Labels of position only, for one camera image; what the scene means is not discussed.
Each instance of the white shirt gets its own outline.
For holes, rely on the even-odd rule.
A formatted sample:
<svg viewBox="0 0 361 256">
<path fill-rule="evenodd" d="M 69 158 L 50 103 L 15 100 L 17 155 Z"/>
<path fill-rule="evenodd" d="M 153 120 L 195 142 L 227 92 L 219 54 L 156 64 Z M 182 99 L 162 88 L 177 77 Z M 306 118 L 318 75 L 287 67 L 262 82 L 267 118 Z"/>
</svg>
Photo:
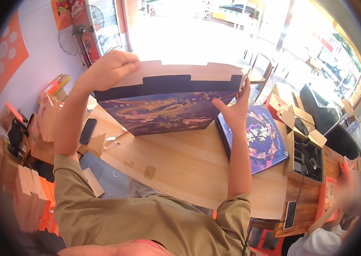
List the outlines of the white shirt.
<svg viewBox="0 0 361 256">
<path fill-rule="evenodd" d="M 336 253 L 341 246 L 340 235 L 345 231 L 340 225 L 332 231 L 322 228 L 316 229 L 310 237 L 304 236 L 294 242 L 287 252 L 287 256 L 331 256 Z"/>
</svg>

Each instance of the khaki shirt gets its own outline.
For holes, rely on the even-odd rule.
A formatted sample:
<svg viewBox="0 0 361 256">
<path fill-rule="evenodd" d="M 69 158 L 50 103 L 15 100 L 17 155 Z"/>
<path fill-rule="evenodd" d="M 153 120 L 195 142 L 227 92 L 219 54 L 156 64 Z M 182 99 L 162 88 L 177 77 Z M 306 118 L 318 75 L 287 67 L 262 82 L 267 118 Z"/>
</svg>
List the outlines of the khaki shirt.
<svg viewBox="0 0 361 256">
<path fill-rule="evenodd" d="M 80 165 L 55 156 L 55 220 L 66 246 L 154 240 L 174 255 L 241 255 L 250 221 L 247 193 L 225 200 L 217 217 L 167 195 L 95 197 Z"/>
</svg>

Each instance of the hand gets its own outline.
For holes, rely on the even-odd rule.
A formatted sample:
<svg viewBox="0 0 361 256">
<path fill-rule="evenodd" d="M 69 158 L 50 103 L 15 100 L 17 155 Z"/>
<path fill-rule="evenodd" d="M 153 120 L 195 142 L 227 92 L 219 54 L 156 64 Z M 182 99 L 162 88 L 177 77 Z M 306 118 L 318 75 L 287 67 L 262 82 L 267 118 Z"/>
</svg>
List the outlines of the hand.
<svg viewBox="0 0 361 256">
<path fill-rule="evenodd" d="M 139 61 L 138 56 L 134 53 L 113 49 L 85 71 L 77 80 L 75 87 L 84 91 L 85 94 L 90 94 L 94 90 L 111 89 L 124 76 L 138 71 Z"/>
<path fill-rule="evenodd" d="M 233 106 L 226 106 L 222 100 L 218 98 L 212 99 L 212 104 L 222 112 L 223 117 L 232 130 L 235 132 L 246 133 L 246 115 L 249 105 L 250 96 L 250 80 L 247 77 L 244 85 L 236 95 L 236 104 Z"/>
</svg>

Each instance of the smartphone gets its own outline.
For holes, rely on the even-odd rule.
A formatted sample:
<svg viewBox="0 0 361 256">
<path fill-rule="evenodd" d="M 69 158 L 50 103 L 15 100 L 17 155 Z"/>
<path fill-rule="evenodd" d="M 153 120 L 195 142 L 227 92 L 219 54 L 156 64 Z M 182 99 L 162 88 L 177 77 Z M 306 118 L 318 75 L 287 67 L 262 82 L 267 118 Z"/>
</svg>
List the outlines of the smartphone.
<svg viewBox="0 0 361 256">
<path fill-rule="evenodd" d="M 297 201 L 287 202 L 286 217 L 283 229 L 292 228 L 294 225 L 294 217 L 296 216 Z"/>
<path fill-rule="evenodd" d="M 88 118 L 88 120 L 86 121 L 86 124 L 84 126 L 84 129 L 82 130 L 81 138 L 79 139 L 79 143 L 81 143 L 81 144 L 89 143 L 89 139 L 91 138 L 92 132 L 94 131 L 97 121 L 98 120 L 96 120 L 94 118 Z"/>
</svg>

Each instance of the electric fan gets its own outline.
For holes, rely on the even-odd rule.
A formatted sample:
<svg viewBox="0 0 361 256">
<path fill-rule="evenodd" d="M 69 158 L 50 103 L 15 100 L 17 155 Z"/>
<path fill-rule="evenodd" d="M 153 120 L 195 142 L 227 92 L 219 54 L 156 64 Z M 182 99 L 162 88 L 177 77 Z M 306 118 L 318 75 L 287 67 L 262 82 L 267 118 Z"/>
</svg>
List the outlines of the electric fan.
<svg viewBox="0 0 361 256">
<path fill-rule="evenodd" d="M 93 5 L 86 5 L 85 8 L 88 18 L 80 17 L 85 15 L 83 8 L 81 9 L 81 13 L 73 10 L 72 15 L 71 12 L 68 11 L 68 17 L 64 19 L 63 23 L 72 24 L 58 32 L 58 43 L 61 49 L 70 55 L 82 55 L 83 50 L 83 54 L 89 66 L 91 66 L 92 62 L 89 54 L 92 52 L 92 47 L 96 50 L 96 46 L 91 45 L 91 38 L 93 38 L 95 44 L 101 38 L 104 27 L 104 17 L 101 10 Z"/>
</svg>

